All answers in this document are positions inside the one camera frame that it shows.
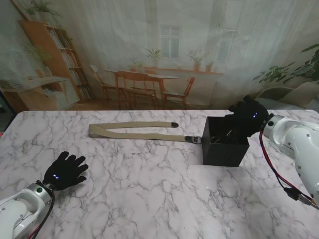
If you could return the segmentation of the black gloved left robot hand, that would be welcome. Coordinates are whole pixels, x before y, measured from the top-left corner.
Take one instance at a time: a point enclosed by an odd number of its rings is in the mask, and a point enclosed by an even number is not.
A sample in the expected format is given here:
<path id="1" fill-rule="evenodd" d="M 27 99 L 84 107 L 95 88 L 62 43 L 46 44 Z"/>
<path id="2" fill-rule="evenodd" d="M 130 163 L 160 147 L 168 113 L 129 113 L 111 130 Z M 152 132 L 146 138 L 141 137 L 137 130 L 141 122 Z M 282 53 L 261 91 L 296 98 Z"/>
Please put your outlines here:
<path id="1" fill-rule="evenodd" d="M 46 170 L 42 183 L 51 186 L 52 190 L 62 191 L 84 182 L 86 177 L 81 174 L 89 168 L 83 164 L 85 159 L 85 156 L 77 158 L 67 151 L 62 152 Z"/>

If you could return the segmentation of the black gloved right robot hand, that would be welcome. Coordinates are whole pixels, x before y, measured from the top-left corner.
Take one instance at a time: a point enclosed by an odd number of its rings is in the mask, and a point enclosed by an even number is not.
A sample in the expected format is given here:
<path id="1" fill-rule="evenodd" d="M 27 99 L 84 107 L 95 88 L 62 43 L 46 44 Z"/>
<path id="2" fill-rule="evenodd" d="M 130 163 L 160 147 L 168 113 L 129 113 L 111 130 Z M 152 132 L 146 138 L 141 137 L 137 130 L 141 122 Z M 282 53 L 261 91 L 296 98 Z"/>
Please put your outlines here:
<path id="1" fill-rule="evenodd" d="M 228 110 L 232 114 L 225 115 L 225 118 L 245 137 L 260 132 L 269 119 L 273 116 L 258 101 L 246 95 L 242 101 L 231 105 Z"/>

